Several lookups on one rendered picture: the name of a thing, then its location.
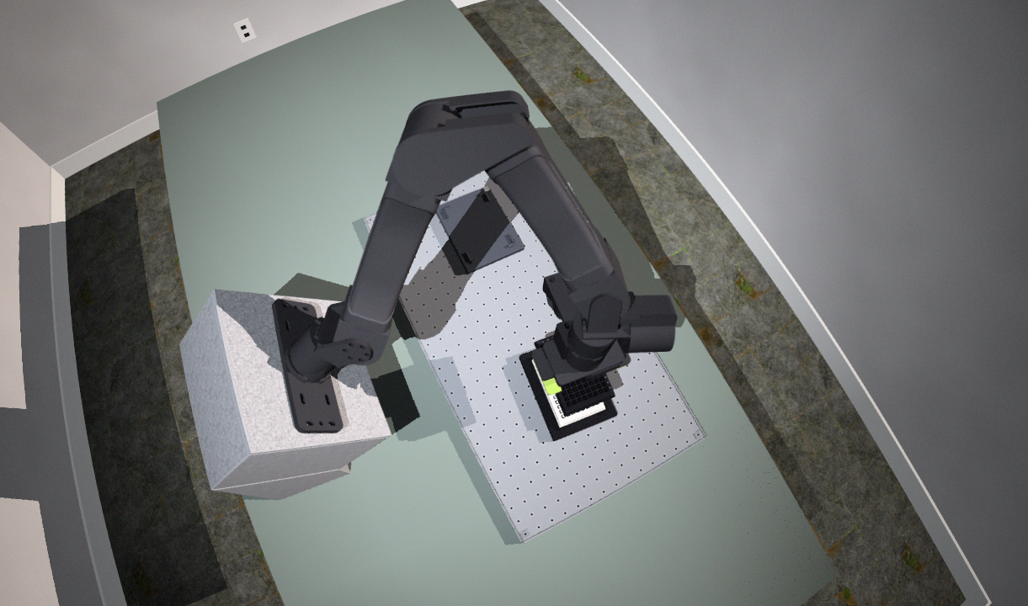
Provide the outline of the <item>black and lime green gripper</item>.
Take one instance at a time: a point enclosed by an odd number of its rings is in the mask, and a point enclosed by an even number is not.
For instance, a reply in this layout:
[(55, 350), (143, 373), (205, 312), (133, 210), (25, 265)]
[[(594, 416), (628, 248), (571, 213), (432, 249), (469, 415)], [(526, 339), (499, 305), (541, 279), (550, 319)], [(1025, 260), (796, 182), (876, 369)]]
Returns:
[[(609, 373), (612, 369), (626, 367), (631, 362), (630, 354), (624, 353), (624, 349), (619, 348), (618, 340), (611, 343), (609, 352), (598, 359), (584, 359), (579, 354), (568, 348), (565, 359), (562, 359), (555, 340), (545, 342), (543, 348), (533, 350), (533, 360), (538, 369), (547, 394), (553, 395), (562, 391), (562, 385), (576, 382), (576, 380), (587, 377), (597, 377)], [(555, 382), (556, 381), (556, 382)], [(559, 387), (558, 387), (559, 386)]]

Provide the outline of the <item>white well plate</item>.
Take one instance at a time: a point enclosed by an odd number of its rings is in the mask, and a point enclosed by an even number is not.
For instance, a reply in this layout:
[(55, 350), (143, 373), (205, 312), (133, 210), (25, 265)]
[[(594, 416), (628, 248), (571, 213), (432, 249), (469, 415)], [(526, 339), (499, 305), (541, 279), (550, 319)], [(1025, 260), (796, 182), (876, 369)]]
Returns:
[[(533, 360), (533, 365), (535, 367), (534, 360)], [(536, 367), (535, 367), (535, 371), (538, 375), (538, 369)], [(540, 380), (540, 383), (543, 385), (543, 380), (541, 380), (540, 375), (538, 375), (538, 380)], [(544, 392), (546, 394), (546, 389), (545, 389), (544, 385), (543, 385), (543, 389), (544, 389)], [(555, 413), (555, 418), (557, 420), (557, 426), (559, 426), (559, 428), (562, 428), (563, 426), (568, 425), (570, 423), (577, 422), (578, 419), (583, 419), (585, 417), (591, 417), (592, 414), (595, 414), (597, 412), (601, 412), (601, 411), (605, 409), (605, 403), (601, 402), (599, 404), (594, 404), (594, 406), (590, 407), (589, 409), (582, 409), (580, 412), (573, 413), (572, 415), (570, 415), (570, 417), (564, 417), (563, 411), (561, 409), (560, 404), (557, 403), (557, 397), (556, 397), (556, 395), (550, 395), (549, 396), (549, 395), (546, 394), (546, 396), (547, 396), (547, 400), (549, 401), (549, 403), (551, 403), (551, 409), (553, 411), (553, 413)]]

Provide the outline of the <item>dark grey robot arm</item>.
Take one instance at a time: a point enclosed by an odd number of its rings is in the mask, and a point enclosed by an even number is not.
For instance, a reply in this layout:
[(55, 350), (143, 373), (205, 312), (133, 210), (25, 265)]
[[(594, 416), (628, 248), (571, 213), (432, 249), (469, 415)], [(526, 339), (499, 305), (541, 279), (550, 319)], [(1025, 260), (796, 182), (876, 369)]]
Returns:
[(516, 91), (430, 99), (411, 110), (347, 298), (330, 304), (324, 318), (317, 318), (311, 304), (276, 299), (272, 306), (299, 433), (342, 429), (330, 371), (381, 359), (396, 302), (438, 205), (483, 170), (557, 268), (544, 277), (543, 291), (562, 321), (553, 337), (562, 359), (570, 346), (584, 359), (598, 359), (616, 338), (626, 354), (672, 350), (678, 315), (670, 296), (626, 290), (616, 254), (529, 117), (528, 104)]

